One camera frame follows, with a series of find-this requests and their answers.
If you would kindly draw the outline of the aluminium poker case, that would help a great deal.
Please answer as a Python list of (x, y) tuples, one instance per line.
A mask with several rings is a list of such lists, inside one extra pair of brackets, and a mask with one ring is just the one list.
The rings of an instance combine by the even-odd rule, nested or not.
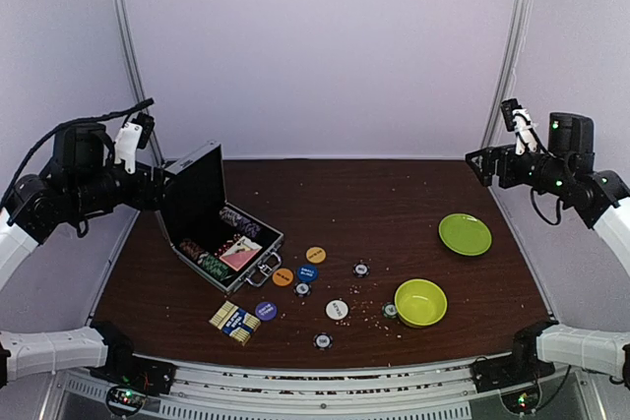
[[(164, 169), (168, 180), (157, 217), (175, 255), (224, 294), (261, 287), (283, 263), (284, 234), (228, 201), (221, 144), (209, 142)], [(262, 246), (239, 271), (220, 255), (242, 236)]]

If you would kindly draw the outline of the blue gold card deck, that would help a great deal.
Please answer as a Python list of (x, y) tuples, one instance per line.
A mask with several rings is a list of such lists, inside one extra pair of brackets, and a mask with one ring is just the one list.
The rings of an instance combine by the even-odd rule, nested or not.
[(209, 319), (211, 326), (244, 346), (262, 322), (239, 306), (225, 301)]

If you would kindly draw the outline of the orange big blind button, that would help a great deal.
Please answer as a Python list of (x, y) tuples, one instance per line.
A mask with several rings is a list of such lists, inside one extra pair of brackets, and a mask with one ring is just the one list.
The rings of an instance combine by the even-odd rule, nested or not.
[(290, 286), (294, 281), (294, 274), (290, 269), (279, 268), (272, 275), (272, 282), (279, 287)]

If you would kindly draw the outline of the purple button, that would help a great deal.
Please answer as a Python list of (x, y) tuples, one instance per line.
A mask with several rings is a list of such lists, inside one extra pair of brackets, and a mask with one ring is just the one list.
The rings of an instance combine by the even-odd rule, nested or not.
[(273, 320), (278, 314), (278, 308), (273, 302), (264, 301), (259, 303), (255, 308), (255, 316), (263, 321)]

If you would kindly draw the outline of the yellow dealer button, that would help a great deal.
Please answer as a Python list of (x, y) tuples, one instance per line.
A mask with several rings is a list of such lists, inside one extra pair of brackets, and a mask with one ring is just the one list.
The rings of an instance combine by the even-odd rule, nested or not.
[(315, 246), (315, 247), (310, 247), (306, 251), (305, 257), (308, 263), (312, 265), (319, 265), (319, 264), (322, 264), (326, 260), (327, 253), (324, 248)]

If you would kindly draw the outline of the blue small blind button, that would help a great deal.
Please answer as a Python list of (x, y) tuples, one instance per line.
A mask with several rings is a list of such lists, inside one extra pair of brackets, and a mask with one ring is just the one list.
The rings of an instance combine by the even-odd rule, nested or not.
[(311, 283), (318, 278), (319, 271), (313, 265), (303, 265), (298, 268), (296, 275), (299, 281)]

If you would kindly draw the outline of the purple 500 chip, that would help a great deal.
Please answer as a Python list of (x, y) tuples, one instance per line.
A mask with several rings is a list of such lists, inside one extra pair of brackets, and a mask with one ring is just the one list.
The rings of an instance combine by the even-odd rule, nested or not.
[(370, 266), (366, 263), (359, 262), (353, 266), (352, 274), (357, 278), (365, 278), (370, 275)]
[(328, 350), (333, 346), (334, 338), (326, 333), (319, 332), (313, 337), (313, 346), (319, 350)]
[(311, 284), (308, 282), (298, 282), (294, 285), (293, 292), (299, 298), (308, 297), (312, 293)]

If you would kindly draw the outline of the white dealer button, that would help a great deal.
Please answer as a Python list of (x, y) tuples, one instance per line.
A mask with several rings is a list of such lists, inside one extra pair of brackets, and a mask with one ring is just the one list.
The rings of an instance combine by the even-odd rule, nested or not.
[(341, 321), (349, 314), (348, 304), (341, 299), (331, 300), (325, 307), (326, 316), (333, 321)]

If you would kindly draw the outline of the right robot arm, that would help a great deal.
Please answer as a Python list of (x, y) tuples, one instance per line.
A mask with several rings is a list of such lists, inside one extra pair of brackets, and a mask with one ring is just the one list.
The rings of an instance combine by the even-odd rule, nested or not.
[[(614, 274), (629, 271), (629, 187), (612, 170), (595, 169), (595, 125), (591, 118), (552, 112), (548, 138), (540, 139), (529, 111), (513, 100), (504, 106), (512, 145), (488, 147), (466, 156), (482, 186), (526, 186), (530, 196), (552, 196), (555, 211), (573, 211), (589, 230), (586, 241), (604, 252)], [(509, 354), (477, 361), (472, 370), (479, 390), (535, 382), (566, 365), (629, 384), (629, 334), (578, 329), (557, 321), (534, 323), (516, 332)]]

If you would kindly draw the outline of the pink playing card deck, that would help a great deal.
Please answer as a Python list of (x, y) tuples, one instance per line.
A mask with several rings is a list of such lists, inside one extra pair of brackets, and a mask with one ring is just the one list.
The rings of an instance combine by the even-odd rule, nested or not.
[(242, 236), (220, 255), (220, 260), (232, 270), (242, 270), (262, 249), (262, 246)]

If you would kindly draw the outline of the green bowl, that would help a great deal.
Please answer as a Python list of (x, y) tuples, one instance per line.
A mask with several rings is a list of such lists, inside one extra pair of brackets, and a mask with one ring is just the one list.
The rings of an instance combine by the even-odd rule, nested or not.
[(439, 323), (448, 310), (448, 299), (435, 282), (414, 278), (401, 283), (394, 295), (399, 319), (408, 327), (426, 328)]

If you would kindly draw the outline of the green poker chip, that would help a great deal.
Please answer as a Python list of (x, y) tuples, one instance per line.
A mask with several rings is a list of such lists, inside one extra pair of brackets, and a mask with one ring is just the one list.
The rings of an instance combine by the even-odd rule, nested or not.
[(395, 319), (398, 316), (398, 309), (393, 302), (388, 302), (382, 306), (382, 314), (387, 319)]

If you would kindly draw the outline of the purple 500 chip front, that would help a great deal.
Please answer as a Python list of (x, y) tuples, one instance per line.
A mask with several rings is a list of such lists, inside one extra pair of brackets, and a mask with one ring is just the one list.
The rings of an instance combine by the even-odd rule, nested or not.
[(313, 337), (313, 346), (319, 350), (328, 350), (333, 346), (334, 338), (326, 333), (319, 332)]

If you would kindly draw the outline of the frame post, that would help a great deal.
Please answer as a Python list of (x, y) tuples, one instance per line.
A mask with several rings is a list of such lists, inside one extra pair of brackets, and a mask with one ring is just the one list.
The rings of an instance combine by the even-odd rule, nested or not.
[(126, 8), (125, 0), (112, 0), (116, 23), (118, 26), (124, 64), (132, 94), (137, 102), (147, 99), (141, 72), (138, 65), (137, 55), (133, 43), (131, 26)]
[(481, 146), (483, 148), (493, 143), (499, 122), (502, 120), (500, 111), (501, 102), (508, 97), (509, 92), (516, 82), (516, 66), (520, 52), (526, 41), (532, 3), (533, 0), (513, 0), (503, 59), (481, 139)]

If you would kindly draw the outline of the left frame post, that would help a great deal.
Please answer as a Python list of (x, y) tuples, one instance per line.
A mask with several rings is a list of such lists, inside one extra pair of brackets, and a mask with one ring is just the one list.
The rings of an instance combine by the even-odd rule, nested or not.
[(132, 94), (137, 102), (147, 99), (141, 72), (138, 65), (137, 55), (133, 43), (131, 26), (126, 8), (125, 0), (112, 0), (116, 23), (118, 26), (124, 64)]

